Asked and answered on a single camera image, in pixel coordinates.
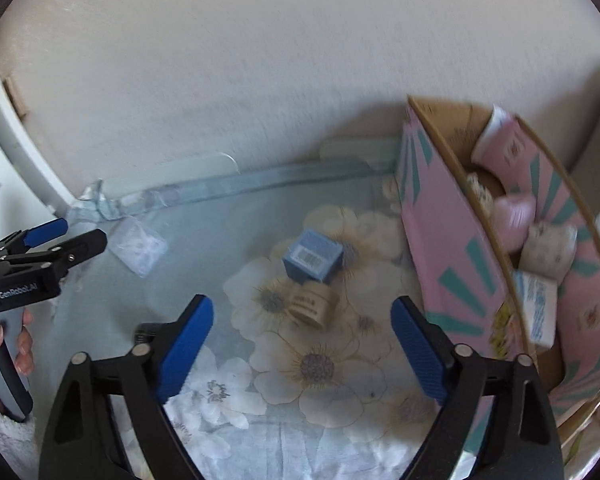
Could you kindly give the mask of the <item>clear plastic case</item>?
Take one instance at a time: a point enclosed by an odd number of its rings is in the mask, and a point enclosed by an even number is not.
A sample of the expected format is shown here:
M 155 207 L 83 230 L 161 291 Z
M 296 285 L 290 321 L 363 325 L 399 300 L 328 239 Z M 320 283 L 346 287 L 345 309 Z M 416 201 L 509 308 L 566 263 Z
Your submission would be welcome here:
M 108 237 L 108 249 L 131 272 L 146 276 L 166 254 L 168 244 L 155 231 L 133 217 L 122 219 Z

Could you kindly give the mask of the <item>white blue nasal strip box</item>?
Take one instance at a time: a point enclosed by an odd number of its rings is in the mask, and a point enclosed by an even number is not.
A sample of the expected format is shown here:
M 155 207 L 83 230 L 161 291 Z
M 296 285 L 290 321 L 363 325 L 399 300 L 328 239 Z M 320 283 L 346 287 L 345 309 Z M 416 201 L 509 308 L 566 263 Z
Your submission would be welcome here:
M 519 270 L 513 272 L 513 280 L 529 340 L 541 352 L 550 350 L 557 327 L 557 284 Z

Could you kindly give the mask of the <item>floral sock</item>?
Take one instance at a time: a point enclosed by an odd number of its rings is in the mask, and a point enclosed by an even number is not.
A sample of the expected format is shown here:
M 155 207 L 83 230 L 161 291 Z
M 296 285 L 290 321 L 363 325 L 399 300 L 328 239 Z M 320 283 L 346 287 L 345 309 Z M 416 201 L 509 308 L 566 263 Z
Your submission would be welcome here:
M 578 230 L 571 224 L 532 223 L 518 269 L 560 284 L 576 258 Z

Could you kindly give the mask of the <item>pink fluffy puff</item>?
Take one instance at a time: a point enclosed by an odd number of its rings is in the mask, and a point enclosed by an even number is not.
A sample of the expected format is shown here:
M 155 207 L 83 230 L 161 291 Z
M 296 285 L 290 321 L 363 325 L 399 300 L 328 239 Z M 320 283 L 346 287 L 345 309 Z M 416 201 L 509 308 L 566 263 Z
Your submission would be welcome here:
M 532 194 L 506 194 L 493 202 L 492 224 L 502 248 L 518 252 L 535 219 L 536 198 Z

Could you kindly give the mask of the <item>small blue barcode box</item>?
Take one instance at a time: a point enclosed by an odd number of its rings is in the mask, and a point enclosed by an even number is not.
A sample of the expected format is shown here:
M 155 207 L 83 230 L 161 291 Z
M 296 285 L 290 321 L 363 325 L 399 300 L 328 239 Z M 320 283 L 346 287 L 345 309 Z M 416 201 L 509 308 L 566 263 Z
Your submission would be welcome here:
M 343 246 L 312 229 L 304 230 L 283 256 L 288 278 L 298 284 L 329 284 L 342 268 Z

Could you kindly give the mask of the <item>beige round jar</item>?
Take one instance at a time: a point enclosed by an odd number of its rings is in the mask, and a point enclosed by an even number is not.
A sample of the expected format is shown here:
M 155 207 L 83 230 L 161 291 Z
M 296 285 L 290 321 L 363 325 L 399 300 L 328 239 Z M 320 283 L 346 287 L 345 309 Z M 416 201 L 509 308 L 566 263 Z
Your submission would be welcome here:
M 339 300 L 340 296 L 332 286 L 306 281 L 291 287 L 287 311 L 292 318 L 306 326 L 327 330 Z

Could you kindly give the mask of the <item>black white floral small item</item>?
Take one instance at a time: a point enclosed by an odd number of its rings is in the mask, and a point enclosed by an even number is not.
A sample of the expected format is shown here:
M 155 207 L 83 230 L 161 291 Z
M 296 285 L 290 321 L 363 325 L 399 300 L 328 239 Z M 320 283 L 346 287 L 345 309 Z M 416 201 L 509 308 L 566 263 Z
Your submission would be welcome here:
M 467 182 L 471 191 L 474 192 L 486 218 L 491 218 L 494 208 L 493 195 L 489 189 L 483 185 L 478 177 L 478 174 L 468 174 Z

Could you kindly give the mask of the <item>white plastic bed guard left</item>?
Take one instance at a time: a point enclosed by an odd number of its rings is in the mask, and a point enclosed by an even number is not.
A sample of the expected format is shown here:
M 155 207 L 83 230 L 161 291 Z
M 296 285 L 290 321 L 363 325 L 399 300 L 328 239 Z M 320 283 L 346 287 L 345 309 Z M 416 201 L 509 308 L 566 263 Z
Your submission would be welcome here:
M 232 156 L 225 153 L 211 153 L 138 167 L 128 174 L 102 180 L 100 189 L 106 197 L 117 200 L 151 188 L 161 188 L 191 180 L 227 177 L 233 174 L 239 174 L 239 168 Z

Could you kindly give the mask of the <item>pink teal cardboard box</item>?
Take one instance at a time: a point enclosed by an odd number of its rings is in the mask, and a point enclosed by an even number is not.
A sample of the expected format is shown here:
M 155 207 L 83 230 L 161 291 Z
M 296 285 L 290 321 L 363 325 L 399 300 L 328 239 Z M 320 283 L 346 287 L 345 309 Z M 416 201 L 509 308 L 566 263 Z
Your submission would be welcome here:
M 410 96 L 396 184 L 426 315 L 452 341 L 489 358 L 531 351 L 514 265 L 468 182 L 482 169 L 501 190 L 527 193 L 535 217 L 576 228 L 573 264 L 558 288 L 562 379 L 550 405 L 566 457 L 581 454 L 600 417 L 600 233 L 577 185 L 518 116 L 495 106 Z

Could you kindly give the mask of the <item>floral blue bed sheet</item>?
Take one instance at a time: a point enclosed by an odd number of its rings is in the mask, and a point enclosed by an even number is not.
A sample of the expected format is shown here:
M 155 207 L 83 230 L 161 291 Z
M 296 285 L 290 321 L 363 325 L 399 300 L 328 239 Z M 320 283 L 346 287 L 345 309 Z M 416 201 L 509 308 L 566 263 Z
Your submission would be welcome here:
M 146 276 L 105 252 L 36 311 L 36 418 L 76 352 L 120 356 L 137 326 L 173 321 L 203 294 L 212 330 L 166 414 L 206 477 L 398 478 L 437 411 L 389 321 L 396 297 L 420 295 L 398 210 L 391 174 L 349 165 L 334 178 L 245 176 L 218 198 L 146 214 L 168 246 Z M 343 248 L 324 330 L 289 312 L 299 289 L 283 258 L 307 230 Z

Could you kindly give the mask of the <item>white door frame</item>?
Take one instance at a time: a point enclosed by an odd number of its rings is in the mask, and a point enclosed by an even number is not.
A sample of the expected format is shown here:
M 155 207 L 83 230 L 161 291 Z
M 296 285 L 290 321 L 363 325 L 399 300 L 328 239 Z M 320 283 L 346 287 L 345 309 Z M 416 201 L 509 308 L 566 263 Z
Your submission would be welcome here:
M 24 128 L 0 75 L 0 148 L 18 176 L 53 214 L 64 216 L 76 199 Z

